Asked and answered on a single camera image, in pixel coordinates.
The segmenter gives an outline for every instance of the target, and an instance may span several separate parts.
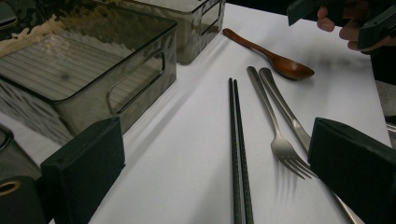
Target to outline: white table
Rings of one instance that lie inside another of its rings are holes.
[[[316,117],[344,122],[390,146],[370,58],[320,31],[312,21],[288,26],[285,16],[227,4],[223,28],[306,64],[316,74],[290,81],[274,72],[280,91],[308,133]],[[126,166],[92,223],[232,223],[228,78],[237,79],[256,223],[347,223],[318,179],[302,180],[273,157],[271,121],[247,66],[270,66],[222,34],[124,135]],[[273,104],[283,135],[304,150]],[[0,114],[37,163],[58,145]]]

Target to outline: black chopstick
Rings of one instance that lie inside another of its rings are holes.
[[[238,142],[239,154],[241,157],[243,199],[245,207],[245,221],[247,224],[253,224],[253,209],[250,198],[250,187],[248,183],[248,165],[245,150],[244,132],[242,128],[241,108],[239,104],[239,93],[237,81],[229,79],[230,91],[230,114],[231,114],[231,140],[232,140],[232,164],[233,164],[233,223],[242,223],[242,204],[239,186],[239,159],[238,159]]]

